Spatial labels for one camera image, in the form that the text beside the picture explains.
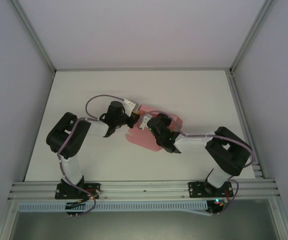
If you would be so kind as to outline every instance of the white platform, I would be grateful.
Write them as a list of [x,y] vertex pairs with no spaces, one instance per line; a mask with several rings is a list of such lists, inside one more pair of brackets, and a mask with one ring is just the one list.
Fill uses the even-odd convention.
[[[225,126],[242,136],[241,126],[223,70],[214,71],[68,71],[56,73],[26,181],[58,181],[61,172],[46,137],[66,112],[85,117],[86,101],[99,94],[135,100],[180,116],[183,130],[207,133]],[[105,113],[112,99],[102,97],[89,105]],[[87,137],[79,163],[87,181],[156,181],[204,179],[215,161],[203,146],[199,153],[153,152],[126,141],[126,126],[109,138]],[[252,167],[237,179],[253,179]]]

